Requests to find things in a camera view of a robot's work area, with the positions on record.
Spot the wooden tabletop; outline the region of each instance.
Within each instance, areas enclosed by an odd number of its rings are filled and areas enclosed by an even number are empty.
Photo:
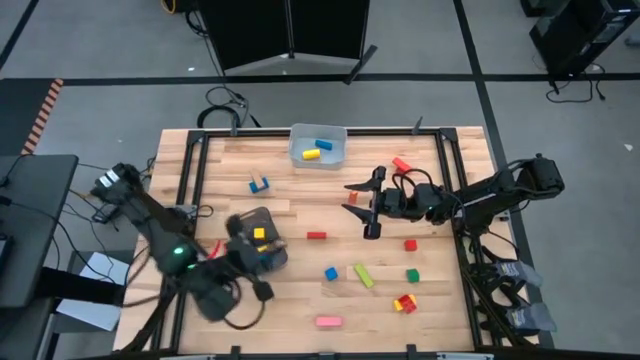
[[[457,131],[468,182],[491,176],[494,168],[482,127]],[[187,133],[162,133],[149,193],[165,205],[176,199]],[[249,330],[208,322],[188,297],[180,353],[228,353],[232,345],[242,346],[243,353],[399,352],[405,351],[406,344],[416,344],[419,351],[473,349],[451,226],[381,217],[382,237],[368,241],[362,238],[360,221],[340,206],[349,195],[344,185],[368,180],[376,166],[386,166],[390,178],[395,156],[426,170],[436,184],[442,184],[435,141],[426,136],[350,137],[345,166],[338,171],[294,168],[287,150],[287,138],[219,138],[209,143],[201,205],[212,206],[215,213],[198,220],[196,239],[211,250],[218,240],[226,239],[224,221],[229,215],[265,206],[288,243],[289,261],[285,268],[264,276],[276,298]],[[447,152],[457,187],[448,146]],[[193,193],[198,153],[196,148],[187,199]],[[268,178],[268,191],[250,192],[252,169]],[[411,177],[427,181],[423,175]],[[385,185],[393,187],[390,179]],[[369,199],[369,194],[360,193],[358,206],[368,207]],[[496,221],[491,230],[511,238],[507,223]],[[307,240],[308,231],[327,232],[328,238]],[[418,251],[406,252],[406,239],[416,239]],[[509,244],[491,235],[483,236],[482,243],[499,256],[515,257]],[[141,239],[138,249],[144,246]],[[353,270],[356,263],[369,271],[375,282],[371,289]],[[339,276],[329,282],[324,271],[331,266]],[[407,281],[405,271],[410,268],[420,272],[419,283]],[[126,301],[158,293],[160,282],[150,261],[130,285]],[[229,314],[238,324],[250,322],[259,310],[250,286],[242,285],[246,290],[242,301]],[[416,312],[394,310],[393,300],[404,294],[416,296]],[[114,349],[132,339],[154,307],[155,303],[123,309]],[[314,323],[318,315],[341,316],[344,324],[340,329],[318,329]],[[173,309],[165,322],[163,346],[169,344],[172,319]]]

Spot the concrete floor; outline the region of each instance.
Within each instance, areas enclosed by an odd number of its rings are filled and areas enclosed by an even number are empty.
[[[0,44],[8,39],[26,0],[0,0]],[[372,0],[367,39],[380,47],[365,72],[469,74],[471,67],[452,2]],[[515,0],[464,0],[485,74],[541,73],[527,19]],[[631,31],[639,31],[640,22]],[[598,62],[608,72],[640,71],[640,50],[623,35]],[[293,73],[333,73],[335,65],[296,64]],[[282,66],[247,74],[281,73]],[[212,76],[203,41],[181,16],[168,16],[144,0],[41,1],[0,77]],[[296,122],[351,126],[485,125],[473,82],[356,82],[232,85],[251,100],[264,126]],[[83,86],[63,88],[37,153],[74,153],[82,162],[143,166],[165,128],[195,126],[206,106],[208,85]],[[640,353],[640,246],[634,191],[640,149],[640,82],[603,82],[606,102],[555,105],[544,98],[545,82],[488,83],[508,159],[542,152],[555,159],[567,183],[557,199],[532,203],[523,212],[536,268],[545,277],[542,294],[557,322],[556,347]],[[588,95],[587,83],[563,91]],[[225,117],[210,126],[226,126]],[[628,151],[625,144],[635,148]],[[73,186],[90,189],[98,173],[79,168]],[[90,209],[76,199],[83,213]],[[80,250],[98,250],[87,224],[63,217]],[[110,250],[133,249],[135,232],[97,226]],[[62,263],[70,248],[61,243]],[[55,263],[53,251],[47,263]],[[66,335],[57,359],[109,351],[113,334]]]

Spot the white paper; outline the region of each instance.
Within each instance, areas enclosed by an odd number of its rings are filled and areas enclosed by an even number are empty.
[[[111,267],[109,259],[113,262],[111,272],[109,272],[109,268]],[[87,262],[96,271],[104,275],[109,275],[109,277],[117,284],[124,284],[127,269],[129,268],[128,264],[114,258],[107,257],[101,253],[93,253]],[[93,272],[86,265],[80,272],[80,276],[90,279],[102,279],[103,277],[102,275],[98,275]],[[101,281],[111,282],[109,279],[102,279]],[[96,304],[68,299],[62,300],[60,305],[58,305],[59,313],[82,320],[107,331],[111,331],[115,328],[118,320],[120,319],[120,310],[121,309],[119,307],[114,305]]]

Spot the pink rectangular block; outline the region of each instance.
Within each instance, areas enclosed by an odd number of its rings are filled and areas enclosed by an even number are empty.
[[[342,318],[340,316],[318,316],[316,317],[317,327],[339,327],[342,326]]]

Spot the orange striped tape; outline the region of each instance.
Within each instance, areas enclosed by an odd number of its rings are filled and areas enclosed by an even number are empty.
[[[33,123],[33,127],[31,128],[31,133],[29,137],[27,137],[27,141],[24,143],[22,147],[22,151],[20,152],[22,155],[33,154],[36,150],[36,146],[38,146],[38,142],[40,141],[40,137],[44,132],[44,127],[47,125],[47,120],[49,120],[49,115],[51,115],[51,110],[53,110],[53,106],[56,104],[56,100],[58,99],[58,95],[62,90],[62,85],[64,81],[62,79],[55,79],[51,86],[49,87],[49,92],[47,96],[44,98],[44,102],[40,107],[40,111],[38,112],[38,116]]]

